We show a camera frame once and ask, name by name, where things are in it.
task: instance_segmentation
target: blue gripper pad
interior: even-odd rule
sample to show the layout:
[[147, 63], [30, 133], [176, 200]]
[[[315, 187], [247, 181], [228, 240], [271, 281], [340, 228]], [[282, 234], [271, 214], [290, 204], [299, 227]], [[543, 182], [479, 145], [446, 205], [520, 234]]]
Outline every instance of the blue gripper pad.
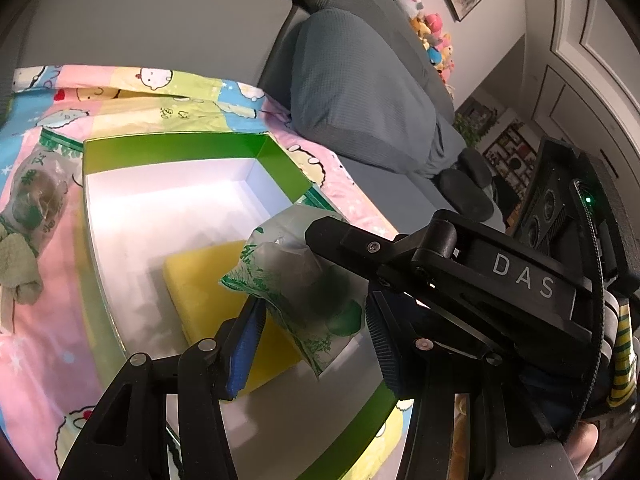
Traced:
[[232, 348], [228, 357], [229, 375], [225, 388], [231, 398], [236, 398], [238, 392], [246, 386], [266, 319], [266, 302], [249, 298], [238, 320], [236, 320], [236, 324], [241, 324], [244, 320], [246, 322], [241, 327], [241, 332], [232, 334], [229, 341], [230, 344], [235, 344], [235, 348]]

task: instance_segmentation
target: green printed plastic bag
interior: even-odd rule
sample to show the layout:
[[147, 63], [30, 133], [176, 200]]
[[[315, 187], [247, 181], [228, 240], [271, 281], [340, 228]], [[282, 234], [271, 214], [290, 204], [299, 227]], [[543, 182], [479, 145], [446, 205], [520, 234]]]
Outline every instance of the green printed plastic bag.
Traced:
[[80, 142], [43, 130], [39, 143], [15, 171], [0, 224], [9, 234], [21, 234], [36, 256], [53, 236], [81, 161]]
[[316, 376], [363, 326], [367, 280], [316, 256], [305, 244], [314, 220], [338, 213], [295, 204], [257, 227], [220, 283], [270, 302], [270, 311]]

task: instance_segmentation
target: stuffed toy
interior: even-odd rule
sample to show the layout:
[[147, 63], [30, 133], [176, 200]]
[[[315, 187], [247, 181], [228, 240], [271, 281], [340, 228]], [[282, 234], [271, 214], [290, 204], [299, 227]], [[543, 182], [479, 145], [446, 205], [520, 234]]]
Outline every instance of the stuffed toy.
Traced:
[[431, 29], [431, 33], [439, 38], [442, 34], [442, 18], [436, 12], [435, 14], [427, 14], [424, 17], [424, 22], [427, 24], [427, 27]]
[[409, 18], [411, 28], [418, 35], [420, 40], [422, 40], [422, 38], [427, 34], [431, 33], [429, 27], [427, 27], [422, 20], [424, 13], [422, 0], [396, 0], [396, 3], [402, 10], [404, 10], [404, 13]]
[[442, 63], [442, 54], [439, 53], [434, 47], [430, 46], [427, 49], [427, 56], [429, 56], [429, 61], [433, 66], [439, 65]]
[[422, 0], [396, 0], [396, 3], [408, 16], [412, 29], [424, 45], [430, 64], [438, 71], [453, 99], [453, 88], [447, 84], [455, 67], [451, 59], [453, 46], [451, 35], [442, 31], [442, 18], [437, 12], [426, 14]]

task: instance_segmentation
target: black cushion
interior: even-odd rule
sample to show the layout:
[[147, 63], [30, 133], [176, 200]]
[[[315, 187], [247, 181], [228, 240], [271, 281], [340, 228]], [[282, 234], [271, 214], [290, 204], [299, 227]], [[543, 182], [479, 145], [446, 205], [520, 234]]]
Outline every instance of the black cushion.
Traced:
[[520, 197], [500, 175], [494, 176], [493, 184], [497, 195], [498, 209], [502, 213], [502, 219], [506, 221], [520, 203]]
[[455, 210], [470, 220], [485, 222], [494, 214], [493, 202], [468, 174], [447, 168], [439, 174], [437, 185]]
[[465, 148], [458, 157], [460, 170], [471, 177], [478, 187], [485, 188], [491, 184], [492, 174], [484, 156], [473, 148]]

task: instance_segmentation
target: cartoon print bedsheet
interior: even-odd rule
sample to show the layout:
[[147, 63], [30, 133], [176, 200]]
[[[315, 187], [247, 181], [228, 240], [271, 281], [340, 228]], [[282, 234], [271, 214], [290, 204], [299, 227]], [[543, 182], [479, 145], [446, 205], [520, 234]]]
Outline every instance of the cartoon print bedsheet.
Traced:
[[[85, 140], [153, 132], [271, 134], [310, 180], [358, 227], [396, 234], [335, 153], [288, 129], [287, 111], [260, 89], [235, 81], [152, 68], [38, 66], [15, 71], [14, 98], [0, 128], [0, 210], [15, 168], [41, 127]], [[39, 259], [45, 288], [17, 305], [15, 334], [0, 337], [0, 430], [37, 479], [54, 480], [73, 440], [111, 378], [100, 376], [82, 318], [81, 188], [74, 186], [57, 231]], [[410, 404], [394, 410], [348, 473], [372, 478], [406, 430]]]

